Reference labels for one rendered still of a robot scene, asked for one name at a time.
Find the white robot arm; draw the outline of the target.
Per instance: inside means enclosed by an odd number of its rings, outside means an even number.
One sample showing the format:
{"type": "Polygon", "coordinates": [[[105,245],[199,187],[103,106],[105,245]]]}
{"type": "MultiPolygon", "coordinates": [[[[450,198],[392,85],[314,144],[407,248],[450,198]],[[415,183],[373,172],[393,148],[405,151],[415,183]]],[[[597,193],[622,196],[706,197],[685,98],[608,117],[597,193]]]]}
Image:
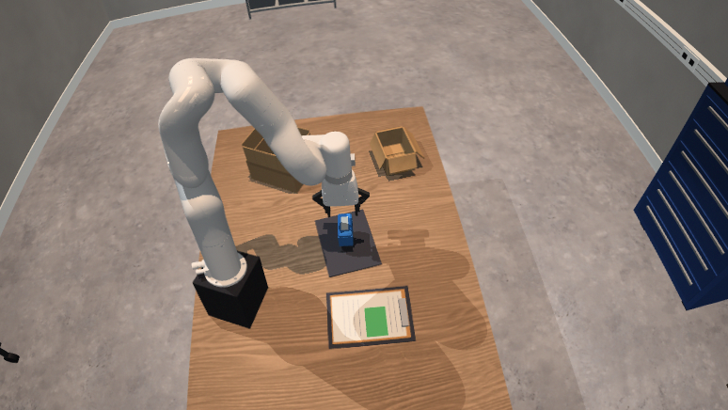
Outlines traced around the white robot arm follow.
{"type": "Polygon", "coordinates": [[[203,257],[192,262],[192,268],[199,268],[197,275],[204,273],[210,284],[229,287],[245,276],[247,265],[237,253],[198,129],[214,94],[225,94],[302,184],[317,185],[324,179],[336,185],[348,182],[355,154],[344,133],[301,136],[290,111],[245,62],[184,59],[171,69],[169,84],[175,95],[165,105],[158,126],[168,168],[203,257]]]}

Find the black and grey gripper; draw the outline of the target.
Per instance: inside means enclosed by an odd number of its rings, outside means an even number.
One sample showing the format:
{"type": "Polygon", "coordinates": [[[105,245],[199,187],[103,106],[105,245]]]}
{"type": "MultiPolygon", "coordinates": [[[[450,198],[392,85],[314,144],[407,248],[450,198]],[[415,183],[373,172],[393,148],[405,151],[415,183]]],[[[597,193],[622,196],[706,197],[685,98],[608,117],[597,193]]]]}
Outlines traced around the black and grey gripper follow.
{"type": "Polygon", "coordinates": [[[357,216],[357,212],[360,212],[360,205],[369,197],[369,192],[358,188],[356,175],[352,170],[352,178],[344,184],[331,184],[324,179],[322,181],[322,190],[314,194],[312,200],[324,207],[328,217],[330,217],[330,207],[351,205],[355,205],[357,216]],[[361,197],[358,197],[358,195],[361,195],[361,197]]]}

